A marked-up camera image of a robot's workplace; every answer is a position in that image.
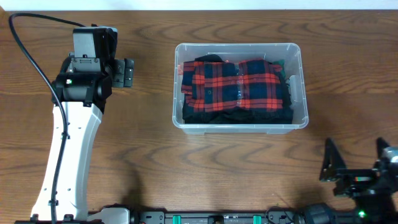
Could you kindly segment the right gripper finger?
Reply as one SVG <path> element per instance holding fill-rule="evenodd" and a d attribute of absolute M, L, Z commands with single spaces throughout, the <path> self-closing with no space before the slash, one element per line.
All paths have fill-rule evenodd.
<path fill-rule="evenodd" d="M 346 169 L 346 164 L 338 151 L 338 148 L 331 138 L 325 141 L 325 153 L 320 171 L 319 181 L 336 181 L 340 178 L 341 172 Z"/>
<path fill-rule="evenodd" d="M 388 157 L 390 145 L 384 138 L 376 139 L 376 147 L 377 147 L 377 156 L 379 159 Z"/>

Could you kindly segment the pink printed shirt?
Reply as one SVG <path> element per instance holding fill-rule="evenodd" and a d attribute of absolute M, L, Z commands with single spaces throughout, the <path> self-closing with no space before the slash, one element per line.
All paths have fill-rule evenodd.
<path fill-rule="evenodd" d="M 199 67 L 200 65 L 204 65 L 206 63 L 210 63 L 210 62 L 206 62 L 206 61 L 204 61 L 204 62 L 202 62 L 202 61 L 184 62 L 177 66 L 177 73 L 179 75 L 183 75 L 184 73 L 187 73 L 187 72 L 194 72 L 197 67 Z"/>

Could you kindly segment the large black garment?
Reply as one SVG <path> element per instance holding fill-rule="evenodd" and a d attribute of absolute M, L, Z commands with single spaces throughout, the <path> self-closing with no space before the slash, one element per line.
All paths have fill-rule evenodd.
<path fill-rule="evenodd" d="M 192 61 L 196 60 L 230 62 L 222 60 L 221 57 L 216 54 L 204 55 Z M 186 109 L 183 101 L 182 119 L 186 124 L 292 124 L 294 111 L 291 107 L 290 93 L 287 99 L 289 101 L 289 106 L 275 112 L 234 109 L 212 113 L 191 113 Z"/>

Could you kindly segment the red navy plaid shirt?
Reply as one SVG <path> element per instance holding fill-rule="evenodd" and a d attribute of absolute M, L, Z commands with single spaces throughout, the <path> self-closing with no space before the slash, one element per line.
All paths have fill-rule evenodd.
<path fill-rule="evenodd" d="M 200 65 L 182 75 L 184 106 L 191 113 L 234 109 L 279 111 L 289 106 L 286 82 L 264 59 Z"/>

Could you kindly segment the green taped cloth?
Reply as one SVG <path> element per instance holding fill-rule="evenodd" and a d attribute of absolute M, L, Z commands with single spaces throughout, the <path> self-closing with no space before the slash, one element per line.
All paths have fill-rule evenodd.
<path fill-rule="evenodd" d="M 272 64 L 275 66 L 275 71 L 279 72 L 283 79 L 286 79 L 285 68 L 284 68 L 285 60 L 278 60 L 273 62 Z"/>

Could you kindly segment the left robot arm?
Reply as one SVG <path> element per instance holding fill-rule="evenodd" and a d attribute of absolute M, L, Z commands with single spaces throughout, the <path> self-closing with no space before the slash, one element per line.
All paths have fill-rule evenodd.
<path fill-rule="evenodd" d="M 53 137 L 46 173 L 29 223 L 130 223 L 131 212 L 113 205 L 90 214 L 87 181 L 96 132 L 113 88 L 132 86 L 134 62 L 117 60 L 118 31 L 78 27 L 74 50 L 52 82 Z"/>

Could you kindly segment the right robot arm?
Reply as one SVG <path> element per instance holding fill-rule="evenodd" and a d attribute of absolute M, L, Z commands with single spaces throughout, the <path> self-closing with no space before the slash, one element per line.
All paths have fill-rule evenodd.
<path fill-rule="evenodd" d="M 347 168 L 332 139 L 325 141 L 319 181 L 334 182 L 333 194 L 354 201 L 352 210 L 336 210 L 325 203 L 294 213 L 294 223 L 397 223 L 392 196 L 397 193 L 397 148 L 376 139 L 377 159 L 370 169 Z"/>

